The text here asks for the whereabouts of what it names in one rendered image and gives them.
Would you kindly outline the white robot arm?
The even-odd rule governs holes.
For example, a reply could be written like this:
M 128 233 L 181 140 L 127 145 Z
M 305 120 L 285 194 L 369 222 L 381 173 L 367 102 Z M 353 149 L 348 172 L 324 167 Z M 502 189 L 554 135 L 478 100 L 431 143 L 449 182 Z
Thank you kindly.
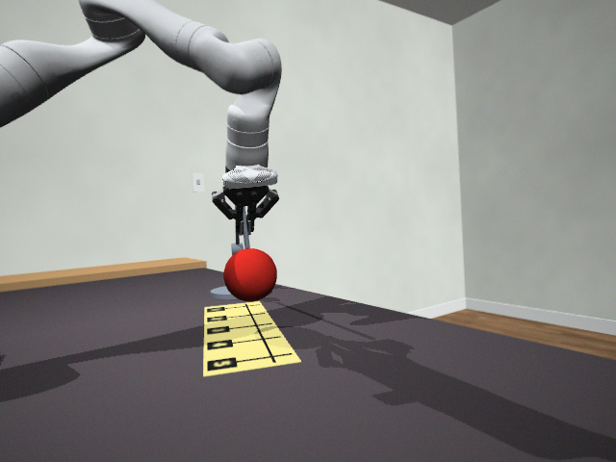
M 223 90 L 240 94 L 227 111 L 225 164 L 231 171 L 222 176 L 223 187 L 277 183 L 277 172 L 268 168 L 269 126 L 282 64 L 270 41 L 229 43 L 221 31 L 154 0 L 79 0 L 79 4 L 92 33 L 88 40 L 76 45 L 31 40 L 0 45 L 0 128 L 133 51 L 147 35 L 177 63 L 202 71 Z

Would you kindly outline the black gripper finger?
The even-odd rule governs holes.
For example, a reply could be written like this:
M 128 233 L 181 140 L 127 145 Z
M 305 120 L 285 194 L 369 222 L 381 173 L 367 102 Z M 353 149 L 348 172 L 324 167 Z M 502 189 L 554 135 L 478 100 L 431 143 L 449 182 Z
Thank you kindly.
M 237 206 L 236 210 L 233 210 L 229 204 L 225 201 L 225 194 L 223 189 L 219 192 L 212 192 L 213 203 L 222 211 L 222 213 L 228 219 L 236 220 L 236 231 L 240 233 L 240 236 L 244 234 L 244 196 L 241 192 L 237 193 Z
M 251 232 L 254 231 L 254 220 L 256 218 L 263 218 L 279 200 L 277 190 L 271 189 L 269 189 L 269 192 L 266 194 L 266 198 L 256 208 L 257 198 L 257 193 L 252 192 L 250 195 L 250 206 L 247 206 L 246 223 L 248 235 L 251 235 Z

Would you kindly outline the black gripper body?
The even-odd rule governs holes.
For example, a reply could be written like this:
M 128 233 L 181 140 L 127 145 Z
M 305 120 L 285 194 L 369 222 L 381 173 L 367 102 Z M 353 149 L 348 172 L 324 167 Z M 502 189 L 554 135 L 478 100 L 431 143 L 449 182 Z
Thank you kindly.
M 233 204 L 237 206 L 237 193 L 242 193 L 244 196 L 244 206 L 250 206 L 250 195 L 253 192 L 257 193 L 257 204 L 262 200 L 262 198 L 269 192 L 268 186 L 263 187 L 253 187 L 253 188 L 242 188 L 242 189 L 225 189 L 223 187 L 224 194 L 232 201 Z

